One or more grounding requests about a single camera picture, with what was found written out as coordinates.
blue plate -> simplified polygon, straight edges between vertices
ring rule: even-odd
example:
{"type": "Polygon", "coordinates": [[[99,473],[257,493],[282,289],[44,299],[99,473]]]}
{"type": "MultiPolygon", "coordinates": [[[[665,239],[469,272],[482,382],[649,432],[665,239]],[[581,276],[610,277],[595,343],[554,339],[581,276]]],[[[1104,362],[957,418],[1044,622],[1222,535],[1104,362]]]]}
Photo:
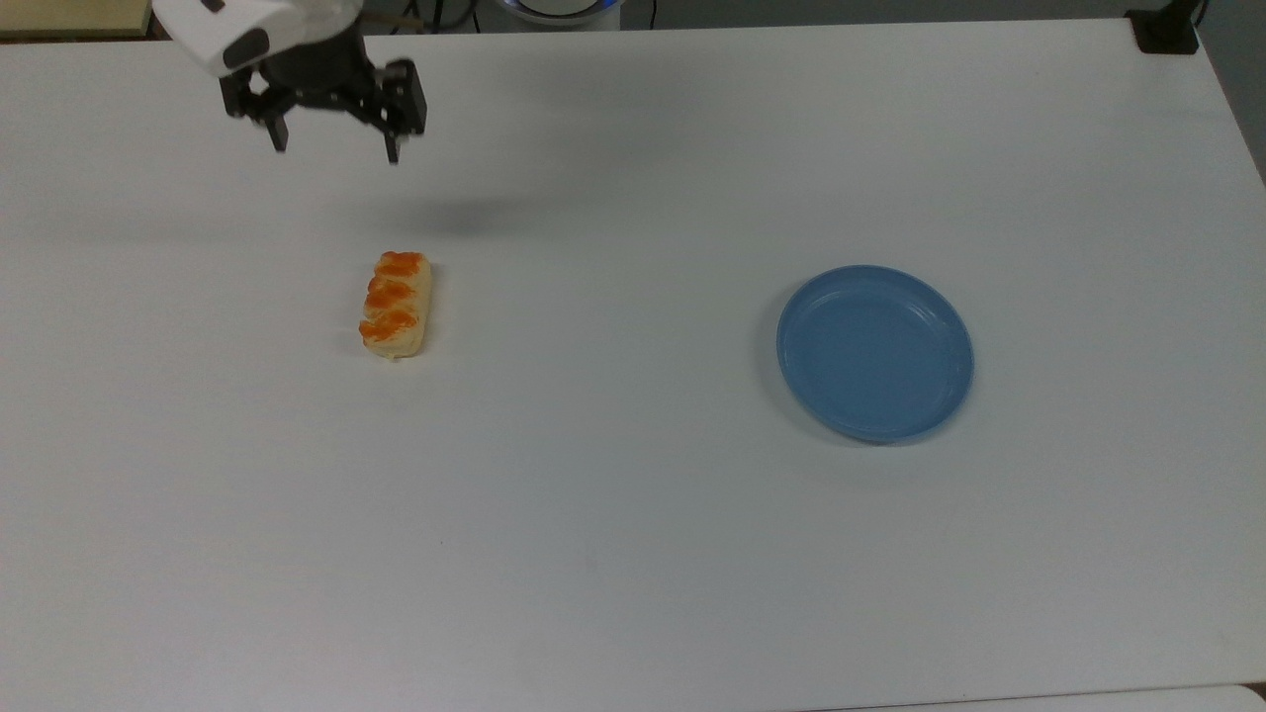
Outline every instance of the blue plate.
{"type": "Polygon", "coordinates": [[[857,265],[801,286],[779,319],[779,365],[800,403],[832,429],[872,442],[927,435],[971,386],[971,340],[937,290],[857,265]]]}

orange glaze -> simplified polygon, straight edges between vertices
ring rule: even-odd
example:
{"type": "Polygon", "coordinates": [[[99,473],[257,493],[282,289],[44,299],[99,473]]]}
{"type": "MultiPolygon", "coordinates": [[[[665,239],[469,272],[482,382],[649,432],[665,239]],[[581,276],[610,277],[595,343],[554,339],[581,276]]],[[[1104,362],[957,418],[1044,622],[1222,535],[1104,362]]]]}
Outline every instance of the orange glaze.
{"type": "Polygon", "coordinates": [[[419,252],[384,252],[373,272],[385,277],[411,277],[422,271],[419,252]]]}
{"type": "Polygon", "coordinates": [[[372,322],[361,322],[361,338],[365,341],[386,341],[404,329],[418,326],[418,317],[409,312],[385,312],[372,322]]]}
{"type": "Polygon", "coordinates": [[[390,309],[398,302],[413,299],[417,294],[411,286],[403,281],[392,281],[376,276],[370,280],[368,295],[365,298],[365,310],[368,313],[390,309]]]}

floor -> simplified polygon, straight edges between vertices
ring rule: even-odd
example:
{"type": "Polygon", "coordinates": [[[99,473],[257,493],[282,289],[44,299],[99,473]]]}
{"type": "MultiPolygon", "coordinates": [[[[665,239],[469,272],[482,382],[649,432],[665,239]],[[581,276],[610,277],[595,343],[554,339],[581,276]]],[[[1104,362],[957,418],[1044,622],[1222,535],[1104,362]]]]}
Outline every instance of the floor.
{"type": "MultiPolygon", "coordinates": [[[[655,29],[680,29],[1119,18],[1132,8],[1160,8],[1165,0],[625,0],[623,29],[648,29],[653,4],[658,5],[655,29]]],[[[379,13],[398,14],[404,5],[405,0],[366,0],[366,10],[379,13]]],[[[465,0],[448,0],[444,16],[456,18],[465,6],[465,0]]],[[[430,18],[433,8],[434,0],[419,0],[423,18],[430,18]]],[[[509,32],[511,27],[495,0],[482,0],[477,18],[482,32],[509,32]]],[[[475,32],[473,23],[456,32],[475,32]]],[[[1266,1],[1210,0],[1200,37],[1266,180],[1266,1]]]]}

bread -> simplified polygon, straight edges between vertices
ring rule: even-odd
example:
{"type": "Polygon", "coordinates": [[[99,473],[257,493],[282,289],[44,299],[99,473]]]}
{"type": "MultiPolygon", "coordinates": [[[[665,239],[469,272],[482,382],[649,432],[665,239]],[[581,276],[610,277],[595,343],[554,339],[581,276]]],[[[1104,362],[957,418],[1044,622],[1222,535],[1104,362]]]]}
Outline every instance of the bread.
{"type": "Polygon", "coordinates": [[[420,252],[384,252],[365,295],[361,341],[384,359],[422,348],[430,312],[430,262],[420,252]]]}

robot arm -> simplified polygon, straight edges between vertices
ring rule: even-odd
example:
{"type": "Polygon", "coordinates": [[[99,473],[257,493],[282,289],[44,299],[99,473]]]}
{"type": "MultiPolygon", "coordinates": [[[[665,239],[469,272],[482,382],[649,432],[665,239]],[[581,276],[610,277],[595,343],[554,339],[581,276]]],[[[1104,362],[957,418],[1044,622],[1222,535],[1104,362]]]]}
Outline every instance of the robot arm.
{"type": "Polygon", "coordinates": [[[387,160],[422,134],[427,100],[410,60],[376,68],[356,18],[363,0],[153,0],[168,34],[220,79],[224,109],[286,149],[294,106],[346,111],[382,132],[387,160]],[[267,89],[254,92],[258,73],[267,89]]]}

